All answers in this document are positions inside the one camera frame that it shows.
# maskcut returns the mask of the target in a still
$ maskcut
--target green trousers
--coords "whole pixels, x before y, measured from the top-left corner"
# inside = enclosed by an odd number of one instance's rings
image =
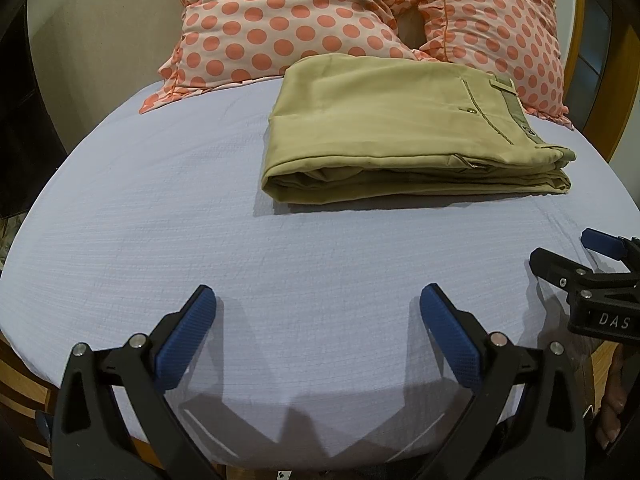
[[[269,119],[262,189],[323,204],[390,194],[566,193],[575,154],[527,123],[510,79],[407,59],[311,56]]]

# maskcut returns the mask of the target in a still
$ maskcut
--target metal screw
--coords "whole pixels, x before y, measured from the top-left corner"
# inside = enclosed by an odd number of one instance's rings
[[[133,348],[140,348],[144,343],[146,343],[144,334],[134,334],[129,338],[129,346]]]
[[[562,346],[558,341],[553,341],[549,345],[549,349],[556,355],[564,354],[564,346]]]
[[[505,336],[502,332],[493,332],[489,336],[489,341],[491,341],[491,343],[496,346],[505,346],[509,342],[507,336]]]
[[[74,346],[74,349],[72,350],[73,355],[75,355],[76,357],[80,357],[81,355],[83,355],[86,352],[87,346],[85,343],[78,343],[77,345]]]

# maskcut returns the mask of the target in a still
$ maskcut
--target blue textured pad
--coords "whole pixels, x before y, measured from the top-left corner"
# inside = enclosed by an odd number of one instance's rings
[[[215,318],[216,295],[210,288],[203,288],[156,355],[154,385],[158,391],[173,390],[178,385]]]
[[[420,295],[422,320],[431,330],[460,385],[476,394],[482,386],[480,354],[434,285],[427,285]]]
[[[585,229],[580,241],[587,248],[597,253],[604,254],[614,260],[626,257],[625,243],[615,236],[601,233],[595,229]]]

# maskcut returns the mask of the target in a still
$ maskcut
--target human hand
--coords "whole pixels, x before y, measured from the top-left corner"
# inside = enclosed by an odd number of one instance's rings
[[[602,449],[613,442],[620,433],[618,415],[625,409],[626,404],[626,391],[622,387],[623,362],[623,346],[619,344],[613,352],[600,407],[600,424],[596,428],[596,440]]]

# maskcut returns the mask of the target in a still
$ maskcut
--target pillow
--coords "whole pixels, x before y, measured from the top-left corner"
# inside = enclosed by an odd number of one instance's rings
[[[281,76],[315,54],[416,59],[396,36],[396,0],[181,1],[182,38],[160,68],[164,86],[140,113],[215,88]]]
[[[426,43],[440,61],[507,74],[525,110],[572,128],[564,85],[555,0],[420,0]]]

